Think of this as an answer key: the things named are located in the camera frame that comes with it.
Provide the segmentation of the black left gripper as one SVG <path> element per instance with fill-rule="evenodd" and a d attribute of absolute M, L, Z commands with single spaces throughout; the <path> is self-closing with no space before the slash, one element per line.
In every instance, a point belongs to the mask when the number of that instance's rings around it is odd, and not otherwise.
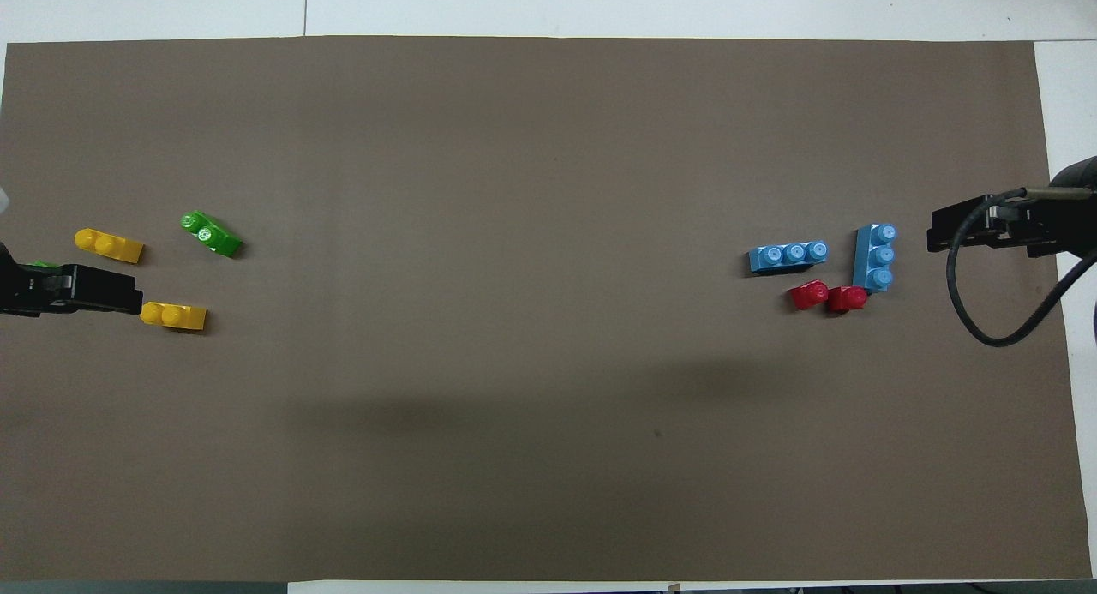
<path fill-rule="evenodd" d="M 72 274 L 59 268 L 4 268 L 1 274 L 1 313 L 24 317 L 68 315 L 77 309 L 122 314 L 142 312 L 142 290 L 133 274 L 93 268 L 73 268 L 75 306 L 68 300 Z"/>

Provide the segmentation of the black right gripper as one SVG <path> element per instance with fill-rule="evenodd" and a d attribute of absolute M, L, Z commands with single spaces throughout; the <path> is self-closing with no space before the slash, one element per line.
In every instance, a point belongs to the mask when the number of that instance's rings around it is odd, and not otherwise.
<path fill-rule="evenodd" d="M 1044 195 L 987 195 L 985 234 L 968 231 L 959 245 L 988 248 L 1026 248 L 1030 258 L 1053 255 L 1062 250 L 1058 234 L 1058 201 Z M 957 238 L 957 227 L 975 211 L 983 200 L 966 200 L 936 210 L 927 229 L 927 251 L 945 253 Z"/>

